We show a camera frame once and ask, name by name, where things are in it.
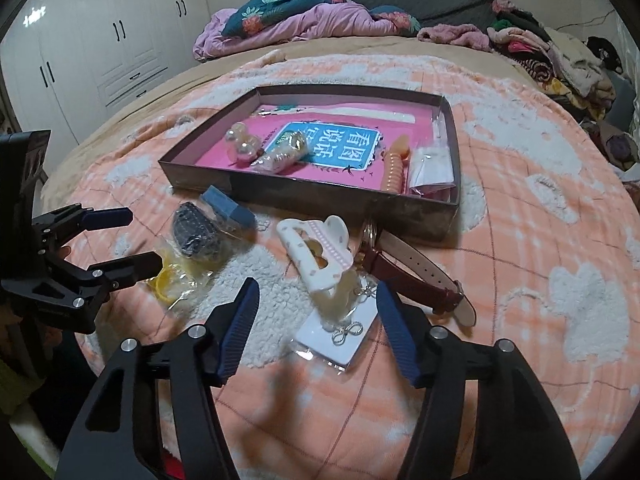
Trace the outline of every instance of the pink quilt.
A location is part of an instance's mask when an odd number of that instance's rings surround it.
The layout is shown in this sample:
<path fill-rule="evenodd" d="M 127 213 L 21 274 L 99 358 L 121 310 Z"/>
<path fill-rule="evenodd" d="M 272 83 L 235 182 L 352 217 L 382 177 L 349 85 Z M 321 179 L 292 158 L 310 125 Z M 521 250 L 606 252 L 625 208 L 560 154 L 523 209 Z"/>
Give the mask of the pink quilt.
<path fill-rule="evenodd" d="M 389 20 L 374 20 L 364 6 L 346 2 L 316 5 L 307 12 L 271 25 L 245 40 L 224 38 L 220 33 L 236 10 L 222 9 L 211 17 L 204 32 L 193 45 L 195 59 L 204 61 L 287 41 L 347 36 L 400 36 L 398 28 Z"/>
<path fill-rule="evenodd" d="M 89 167 L 70 200 L 128 206 L 134 221 L 76 238 L 73 263 L 86 267 L 156 248 L 175 209 L 193 198 L 168 185 L 158 158 L 255 86 L 333 82 L 442 94 L 458 131 L 462 205 L 447 244 L 417 245 L 463 283 L 478 324 L 462 332 L 451 318 L 433 321 L 481 344 L 515 341 L 558 411 L 585 478 L 640 399 L 640 218 L 596 147 L 539 91 L 442 59 L 282 59 L 271 52 L 192 91 Z M 214 390 L 241 478 L 395 479 L 423 393 L 401 377 L 378 322 L 359 361 L 340 376 L 284 356 L 312 308 L 275 233 L 278 219 L 292 214 L 250 207 L 257 243 L 238 247 L 205 301 L 168 314 L 143 283 L 116 293 L 98 314 L 97 332 L 78 336 L 84 355 L 100 372 L 124 338 L 171 338 L 253 276 L 260 284 L 254 329 L 238 373 Z M 474 436 L 472 384 L 465 395 L 456 476 L 468 467 Z M 164 444 L 177 455 L 167 390 L 160 409 Z"/>

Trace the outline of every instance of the silver screw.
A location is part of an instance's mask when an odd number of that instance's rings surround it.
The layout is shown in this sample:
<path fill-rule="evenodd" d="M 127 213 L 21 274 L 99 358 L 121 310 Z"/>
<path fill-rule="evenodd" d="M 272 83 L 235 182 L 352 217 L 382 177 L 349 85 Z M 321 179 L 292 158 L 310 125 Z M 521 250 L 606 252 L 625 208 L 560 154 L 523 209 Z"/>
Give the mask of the silver screw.
<path fill-rule="evenodd" d="M 498 348 L 509 354 L 515 350 L 516 345 L 513 344 L 513 341 L 509 341 L 508 339 L 500 339 L 500 341 L 498 341 Z"/>
<path fill-rule="evenodd" d="M 187 334 L 189 334 L 189 337 L 192 337 L 194 339 L 199 339 L 202 336 L 204 336 L 206 333 L 207 333 L 207 329 L 204 328 L 204 326 L 202 325 L 193 325 L 187 332 Z"/>
<path fill-rule="evenodd" d="M 120 348 L 124 352 L 131 352 L 136 346 L 138 346 L 138 342 L 135 339 L 129 338 L 121 343 Z"/>
<path fill-rule="evenodd" d="M 429 330 L 429 335 L 434 339 L 444 339 L 449 335 L 449 332 L 446 328 L 441 326 L 434 326 L 431 330 Z"/>

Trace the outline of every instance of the pink plush blanket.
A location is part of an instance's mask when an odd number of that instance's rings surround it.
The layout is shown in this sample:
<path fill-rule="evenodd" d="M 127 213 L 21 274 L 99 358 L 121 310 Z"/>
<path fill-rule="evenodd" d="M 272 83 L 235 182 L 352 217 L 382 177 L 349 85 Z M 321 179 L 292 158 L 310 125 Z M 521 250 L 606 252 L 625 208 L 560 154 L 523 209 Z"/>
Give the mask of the pink plush blanket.
<path fill-rule="evenodd" d="M 364 6 L 346 2 L 333 5 L 319 4 L 307 12 L 265 28 L 245 40 L 224 38 L 220 33 L 235 12 L 236 9 L 222 9 L 211 17 L 204 32 L 193 45 L 195 59 L 204 61 L 287 41 L 400 35 L 399 29 L 389 20 L 374 20 Z"/>

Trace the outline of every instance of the beige bed sheet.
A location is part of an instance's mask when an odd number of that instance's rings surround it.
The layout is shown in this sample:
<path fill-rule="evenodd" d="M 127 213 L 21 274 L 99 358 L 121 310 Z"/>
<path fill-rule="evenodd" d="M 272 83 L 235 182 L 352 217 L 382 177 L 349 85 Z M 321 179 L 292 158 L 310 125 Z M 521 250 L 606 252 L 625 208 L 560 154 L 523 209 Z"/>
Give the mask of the beige bed sheet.
<path fill-rule="evenodd" d="M 42 191 L 42 207 L 47 212 L 66 205 L 68 197 L 82 175 L 98 157 L 117 148 L 122 139 L 135 131 L 135 126 L 159 110 L 177 103 L 194 88 L 219 78 L 244 63 L 258 59 L 276 48 L 287 59 L 316 57 L 326 54 L 393 54 L 398 56 L 437 56 L 456 63 L 472 72 L 497 78 L 512 78 L 536 88 L 526 73 L 497 54 L 478 52 L 460 46 L 425 43 L 415 38 L 324 38 L 268 46 L 250 52 L 234 54 L 191 68 L 153 89 L 123 108 L 103 124 L 91 137 L 74 149 L 49 177 Z"/>

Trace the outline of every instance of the blue eraser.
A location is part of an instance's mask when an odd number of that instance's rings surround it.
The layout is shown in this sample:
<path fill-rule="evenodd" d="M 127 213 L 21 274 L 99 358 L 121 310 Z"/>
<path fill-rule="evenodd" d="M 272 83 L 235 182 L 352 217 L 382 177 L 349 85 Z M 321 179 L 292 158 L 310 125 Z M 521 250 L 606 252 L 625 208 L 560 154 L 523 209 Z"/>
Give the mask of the blue eraser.
<path fill-rule="evenodd" d="M 217 187 L 209 186 L 200 199 L 211 206 L 216 215 L 226 220 L 233 220 L 245 229 L 255 227 L 255 216 L 247 208 L 238 205 Z"/>

